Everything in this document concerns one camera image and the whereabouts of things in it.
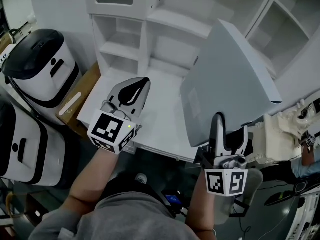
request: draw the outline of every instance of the white table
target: white table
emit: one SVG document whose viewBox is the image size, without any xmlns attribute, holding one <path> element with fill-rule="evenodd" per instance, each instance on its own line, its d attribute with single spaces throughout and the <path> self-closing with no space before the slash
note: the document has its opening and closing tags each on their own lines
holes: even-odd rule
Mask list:
<svg viewBox="0 0 320 240">
<path fill-rule="evenodd" d="M 185 117 L 180 99 L 182 77 L 149 68 L 146 75 L 151 80 L 151 88 L 140 115 L 142 129 L 132 140 L 134 146 L 156 154 L 193 163 L 197 147 L 190 147 Z M 77 119 L 89 126 L 93 113 L 101 109 L 113 87 L 129 78 L 137 77 L 129 73 L 110 70 L 101 76 L 87 98 Z"/>
</svg>

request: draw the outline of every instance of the blue sleeve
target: blue sleeve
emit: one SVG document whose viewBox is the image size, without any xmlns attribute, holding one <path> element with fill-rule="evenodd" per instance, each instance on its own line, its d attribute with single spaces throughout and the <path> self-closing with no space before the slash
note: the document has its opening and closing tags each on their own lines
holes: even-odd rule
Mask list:
<svg viewBox="0 0 320 240">
<path fill-rule="evenodd" d="M 57 240 L 62 228 L 76 234 L 81 217 L 74 211 L 55 210 L 35 228 L 29 240 Z"/>
<path fill-rule="evenodd" d="M 318 147 L 314 152 L 314 161 L 319 162 L 320 161 L 320 147 Z"/>
</svg>

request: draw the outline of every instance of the human arm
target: human arm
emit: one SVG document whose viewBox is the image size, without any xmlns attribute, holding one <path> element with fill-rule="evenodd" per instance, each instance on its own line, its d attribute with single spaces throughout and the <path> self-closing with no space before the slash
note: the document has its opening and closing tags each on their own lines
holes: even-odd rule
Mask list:
<svg viewBox="0 0 320 240">
<path fill-rule="evenodd" d="M 185 223 L 201 240 L 215 240 L 213 228 L 215 196 L 207 192 L 206 175 L 201 170 L 195 185 Z"/>
<path fill-rule="evenodd" d="M 314 147 L 312 146 L 309 151 L 308 145 L 306 143 L 303 143 L 302 158 L 301 158 L 302 165 L 310 166 L 315 162 L 316 161 L 315 161 Z"/>
<path fill-rule="evenodd" d="M 118 155 L 98 149 L 73 183 L 62 209 L 85 215 L 95 209 L 118 161 Z"/>
</svg>

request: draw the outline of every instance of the person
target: person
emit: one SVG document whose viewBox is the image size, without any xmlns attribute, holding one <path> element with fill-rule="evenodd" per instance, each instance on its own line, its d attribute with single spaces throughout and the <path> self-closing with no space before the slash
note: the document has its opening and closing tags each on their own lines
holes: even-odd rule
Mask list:
<svg viewBox="0 0 320 240">
<path fill-rule="evenodd" d="M 108 183 L 117 160 L 118 155 L 99 149 L 73 183 L 64 204 L 48 214 L 29 239 L 215 239 L 215 196 L 207 193 L 203 170 L 182 223 L 174 220 L 161 198 L 143 184 L 143 175 L 138 177 L 140 182 L 119 177 Z"/>
<path fill-rule="evenodd" d="M 299 178 L 320 173 L 320 149 L 314 150 L 312 146 L 309 150 L 306 143 L 302 146 L 303 150 L 300 158 L 261 169 L 263 181 L 269 182 L 277 180 L 288 184 L 295 184 Z"/>
</svg>

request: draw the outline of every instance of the white wall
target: white wall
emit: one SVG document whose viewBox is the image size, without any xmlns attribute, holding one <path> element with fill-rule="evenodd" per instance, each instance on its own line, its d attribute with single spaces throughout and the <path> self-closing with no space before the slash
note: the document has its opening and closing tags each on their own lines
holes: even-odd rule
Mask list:
<svg viewBox="0 0 320 240">
<path fill-rule="evenodd" d="M 320 90 L 320 29 L 275 85 L 283 103 L 274 112 L 283 111 Z"/>
<path fill-rule="evenodd" d="M 18 29 L 33 12 L 31 0 L 2 0 L 6 20 L 10 29 Z"/>
<path fill-rule="evenodd" d="M 31 0 L 40 28 L 60 31 L 82 72 L 97 61 L 86 0 Z"/>
</svg>

